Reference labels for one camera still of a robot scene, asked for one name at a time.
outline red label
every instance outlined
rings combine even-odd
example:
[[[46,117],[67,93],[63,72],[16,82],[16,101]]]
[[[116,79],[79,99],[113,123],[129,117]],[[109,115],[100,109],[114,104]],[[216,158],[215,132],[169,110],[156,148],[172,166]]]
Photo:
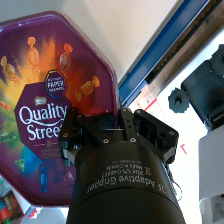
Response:
[[[0,210],[0,217],[3,222],[9,217],[9,212],[6,206]]]

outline orange wrapper illustration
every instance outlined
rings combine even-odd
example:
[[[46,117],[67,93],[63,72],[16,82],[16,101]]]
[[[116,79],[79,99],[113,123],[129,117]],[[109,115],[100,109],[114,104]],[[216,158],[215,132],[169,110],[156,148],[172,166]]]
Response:
[[[6,103],[2,102],[1,100],[0,100],[0,107],[7,109],[9,112],[11,111],[11,106],[7,105]]]
[[[39,75],[40,70],[37,67],[39,61],[39,53],[37,49],[33,46],[36,43],[36,39],[34,37],[29,37],[27,43],[30,45],[30,49],[27,53],[28,62],[30,63],[30,65],[33,66],[33,75]]]
[[[100,80],[99,80],[95,75],[93,76],[92,84],[93,84],[95,87],[100,87]]]
[[[80,102],[82,100],[82,93],[79,92],[79,91],[76,91],[75,92],[75,98],[76,98],[77,101]]]
[[[70,54],[73,51],[73,48],[70,44],[64,44],[65,52],[60,57],[60,67],[63,70],[67,70],[71,66],[71,57]]]
[[[75,92],[76,100],[81,101],[82,95],[84,97],[88,96],[93,92],[95,87],[100,87],[100,80],[96,76],[93,76],[92,81],[87,81],[84,85],[81,86],[81,92]]]
[[[6,78],[10,81],[13,81],[14,84],[18,86],[20,83],[19,78],[16,77],[15,68],[11,64],[7,63],[6,56],[2,57],[1,66],[3,67],[3,73],[5,74]]]

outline wrapped sweet illustration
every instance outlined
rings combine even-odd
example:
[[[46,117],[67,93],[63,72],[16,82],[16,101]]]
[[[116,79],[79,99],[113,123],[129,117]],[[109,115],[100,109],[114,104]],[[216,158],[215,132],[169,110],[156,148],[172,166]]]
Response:
[[[100,80],[93,76],[92,81],[87,81],[84,85],[81,86],[81,91],[75,92],[75,98],[77,101],[82,100],[82,96],[87,97],[91,94],[95,87],[100,87]]]
[[[15,138],[16,138],[16,135],[13,131],[11,131],[10,133],[5,132],[0,135],[0,144],[2,144],[3,142],[11,141]]]
[[[33,75],[39,75],[40,69],[37,67],[39,61],[39,53],[37,49],[33,46],[36,43],[36,39],[34,37],[29,37],[27,43],[30,45],[30,49],[27,53],[28,62],[30,63],[30,65],[33,66]]]
[[[65,52],[60,57],[60,67],[63,70],[67,70],[71,66],[71,57],[70,53],[73,51],[73,48],[70,44],[64,44]]]
[[[2,57],[1,66],[3,67],[3,73],[5,74],[6,78],[10,81],[13,81],[14,84],[18,86],[20,83],[19,78],[16,77],[15,68],[11,64],[7,63],[6,56]]]
[[[0,100],[0,107],[7,109],[9,112],[11,111],[11,106],[7,105],[6,103],[2,102],[1,100]]]

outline cable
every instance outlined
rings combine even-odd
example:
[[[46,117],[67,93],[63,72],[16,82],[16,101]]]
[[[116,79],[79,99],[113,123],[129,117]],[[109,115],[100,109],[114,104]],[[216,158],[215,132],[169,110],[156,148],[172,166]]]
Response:
[[[177,199],[177,201],[180,201],[180,200],[182,199],[182,197],[183,197],[182,189],[181,189],[180,185],[177,184],[177,183],[174,181],[174,179],[173,179],[173,175],[172,175],[172,172],[171,172],[171,170],[170,170],[169,165],[166,165],[166,171],[167,171],[167,175],[168,175],[169,178],[170,178],[170,181],[171,181],[172,186],[173,186],[173,184],[175,184],[175,185],[180,189],[181,197],[180,197],[180,199]]]

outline black mechanical part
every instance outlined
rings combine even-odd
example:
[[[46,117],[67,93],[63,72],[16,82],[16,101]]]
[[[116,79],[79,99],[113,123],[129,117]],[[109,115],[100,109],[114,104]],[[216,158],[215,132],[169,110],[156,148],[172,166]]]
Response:
[[[224,103],[224,78],[212,71],[211,62],[204,61],[181,84],[203,123],[212,111]]]
[[[171,95],[168,97],[169,108],[174,113],[184,113],[189,107],[189,99],[187,94],[178,88],[172,91]]]
[[[67,224],[185,223],[164,166],[175,157],[178,133],[143,110],[122,108],[120,115],[119,130],[78,113],[70,122],[81,141]]]
[[[62,164],[70,166],[74,163],[75,155],[77,154],[78,146],[80,145],[80,129],[77,128],[76,115],[77,108],[70,108],[66,114],[66,119],[59,133],[59,146],[61,149]]]
[[[76,171],[67,224],[185,223],[162,162],[140,144],[102,146]]]
[[[139,135],[147,140],[143,143],[141,138],[140,143],[149,147],[164,164],[174,162],[179,138],[178,132],[144,110],[136,110],[134,117],[138,121],[136,129]]]
[[[214,109],[205,121],[205,125],[208,129],[208,132],[213,131],[216,128],[219,128],[224,124],[224,104],[221,104],[219,107]]]
[[[212,55],[210,59],[212,71],[222,78],[224,76],[224,44],[219,45],[219,49]]]

